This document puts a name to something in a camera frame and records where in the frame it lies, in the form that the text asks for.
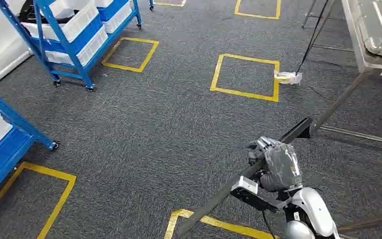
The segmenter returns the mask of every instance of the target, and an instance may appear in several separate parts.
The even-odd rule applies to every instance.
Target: shelf caster wheel
[[[58,149],[59,148],[59,141],[53,141],[55,144],[53,145],[53,148],[52,148],[52,150],[56,150],[56,149]]]

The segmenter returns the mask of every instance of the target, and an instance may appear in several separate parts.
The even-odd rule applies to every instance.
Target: shelf leg
[[[44,17],[52,27],[53,31],[55,32],[58,39],[61,41],[62,46],[67,51],[67,54],[70,56],[70,59],[72,60],[77,72],[81,75],[82,80],[84,84],[86,85],[86,88],[88,91],[93,91],[95,85],[91,81],[87,70],[81,65],[81,62],[79,61],[77,55],[75,54],[74,50],[72,49],[71,45],[69,44],[65,34],[62,32],[62,29],[60,28],[58,22],[56,21],[55,17],[53,16],[52,11],[49,9],[48,5],[45,4],[43,1],[35,1],[35,4],[38,5],[40,10],[42,11]]]
[[[17,111],[15,111],[11,106],[7,105],[1,98],[0,114],[4,119],[8,120],[10,123],[24,130],[28,134],[34,136],[37,141],[41,142],[49,149],[54,148],[54,145],[56,144],[55,141],[52,141],[48,136],[46,136],[44,133],[42,133],[40,130],[34,127],[29,121],[20,116],[17,113]]]
[[[132,2],[134,3],[134,9],[136,10],[137,26],[140,26],[142,21],[141,21],[140,9],[138,8],[137,0],[132,0]]]

